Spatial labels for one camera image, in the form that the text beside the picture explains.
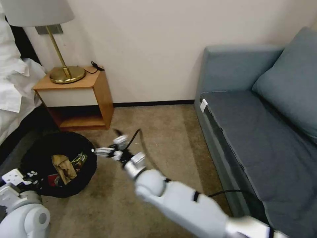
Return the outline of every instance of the sofa cushion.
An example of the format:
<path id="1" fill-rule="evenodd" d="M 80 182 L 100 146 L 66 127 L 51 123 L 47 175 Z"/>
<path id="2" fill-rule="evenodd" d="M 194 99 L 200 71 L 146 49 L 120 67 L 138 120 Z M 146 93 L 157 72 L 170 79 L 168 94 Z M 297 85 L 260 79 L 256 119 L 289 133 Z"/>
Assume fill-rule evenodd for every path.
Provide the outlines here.
<path id="1" fill-rule="evenodd" d="M 252 91 L 201 97 L 273 227 L 290 237 L 315 237 L 316 144 Z"/>
<path id="2" fill-rule="evenodd" d="M 317 32 L 304 27 L 252 90 L 317 143 Z"/>

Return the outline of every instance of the white tag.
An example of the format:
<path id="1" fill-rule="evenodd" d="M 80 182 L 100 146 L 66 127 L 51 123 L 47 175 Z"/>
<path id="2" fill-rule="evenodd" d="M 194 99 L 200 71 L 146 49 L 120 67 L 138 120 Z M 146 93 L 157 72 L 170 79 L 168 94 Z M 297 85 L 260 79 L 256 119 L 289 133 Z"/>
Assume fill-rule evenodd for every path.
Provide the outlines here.
<path id="1" fill-rule="evenodd" d="M 12 183 L 17 186 L 20 183 L 24 183 L 25 185 L 31 184 L 30 181 L 24 181 L 23 175 L 20 173 L 18 169 L 13 169 L 10 172 L 6 173 L 1 177 L 4 182 Z"/>
<path id="2" fill-rule="evenodd" d="M 200 104 L 200 110 L 202 113 L 204 113 L 206 106 L 208 105 L 206 99 L 203 99 L 201 104 Z"/>

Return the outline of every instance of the white wall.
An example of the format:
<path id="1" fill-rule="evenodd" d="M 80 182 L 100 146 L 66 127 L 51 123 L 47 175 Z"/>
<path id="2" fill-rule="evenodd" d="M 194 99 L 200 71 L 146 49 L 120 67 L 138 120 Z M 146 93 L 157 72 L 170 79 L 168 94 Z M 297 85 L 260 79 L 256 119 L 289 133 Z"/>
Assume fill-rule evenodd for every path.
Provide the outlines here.
<path id="1" fill-rule="evenodd" d="M 68 65 L 103 65 L 114 102 L 193 99 L 206 45 L 289 42 L 316 0 L 69 0 L 75 20 L 56 35 Z M 27 34 L 46 69 L 48 36 Z"/>

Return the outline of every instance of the sofa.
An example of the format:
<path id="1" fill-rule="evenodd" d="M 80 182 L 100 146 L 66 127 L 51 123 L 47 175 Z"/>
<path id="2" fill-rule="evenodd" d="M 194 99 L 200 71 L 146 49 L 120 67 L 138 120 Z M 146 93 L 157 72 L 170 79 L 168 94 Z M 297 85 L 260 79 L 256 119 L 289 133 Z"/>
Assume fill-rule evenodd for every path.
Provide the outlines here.
<path id="1" fill-rule="evenodd" d="M 317 33 L 205 48 L 195 110 L 235 217 L 317 237 Z"/>

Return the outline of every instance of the power cord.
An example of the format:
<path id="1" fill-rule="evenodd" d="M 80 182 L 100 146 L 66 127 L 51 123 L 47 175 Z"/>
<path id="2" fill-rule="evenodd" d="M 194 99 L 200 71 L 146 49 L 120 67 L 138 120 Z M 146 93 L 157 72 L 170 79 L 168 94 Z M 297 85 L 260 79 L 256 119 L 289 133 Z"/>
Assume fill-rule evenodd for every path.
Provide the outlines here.
<path id="1" fill-rule="evenodd" d="M 149 160 L 149 162 L 152 164 L 153 168 L 155 168 L 156 170 L 160 171 L 162 174 L 162 170 L 160 170 L 160 168 L 156 165 L 156 163 L 154 162 L 153 158 L 150 156 L 148 149 L 146 148 L 145 142 L 144 142 L 144 138 L 143 138 L 143 132 L 142 129 L 138 129 L 134 135 L 132 136 L 132 139 L 130 140 L 130 142 L 128 143 L 128 145 L 126 146 L 126 149 L 129 148 L 129 146 L 131 145 L 131 143 L 133 142 L 133 140 L 135 139 L 136 135 L 140 132 L 140 140 L 141 140 L 141 145 L 142 145 L 142 149 L 146 155 L 146 158 Z"/>
<path id="2" fill-rule="evenodd" d="M 146 155 L 146 157 L 148 158 L 148 160 L 150 161 L 150 163 L 152 164 L 152 166 L 160 171 L 162 174 L 162 170 L 156 165 L 156 163 L 154 162 L 153 158 L 150 156 L 149 154 L 149 151 L 147 150 L 146 148 L 146 145 L 145 145 L 145 142 L 144 142 L 144 138 L 143 138 L 143 132 L 142 132 L 142 129 L 138 129 L 133 137 L 131 138 L 130 142 L 128 143 L 128 145 L 126 146 L 126 149 L 129 148 L 129 146 L 132 144 L 132 142 L 134 141 L 135 137 L 137 136 L 137 134 L 140 132 L 140 139 L 141 139 L 141 145 L 142 145 L 142 148 L 143 148 L 143 151 Z M 213 193 L 211 195 L 208 195 L 208 197 L 212 198 L 212 197 L 215 197 L 215 196 L 218 196 L 220 194 L 223 194 L 223 193 L 228 193 L 228 192 L 241 192 L 241 193 L 244 193 L 244 194 L 247 194 L 247 195 L 250 195 L 251 197 L 253 197 L 254 199 L 256 199 L 257 201 L 261 202 L 261 200 L 253 193 L 249 192 L 249 191 L 246 191 L 246 190 L 242 190 L 242 189 L 230 189 L 230 190 L 223 190 L 223 191 L 219 191 L 219 192 L 216 192 L 216 193 Z"/>
<path id="3" fill-rule="evenodd" d="M 98 70 L 99 70 L 99 71 L 105 71 L 105 69 L 99 67 L 94 61 L 91 62 L 91 65 L 92 65 L 94 68 L 96 68 L 96 71 L 94 71 L 94 72 L 89 72 L 88 70 L 85 70 L 87 73 L 94 74 L 94 73 L 96 73 Z"/>

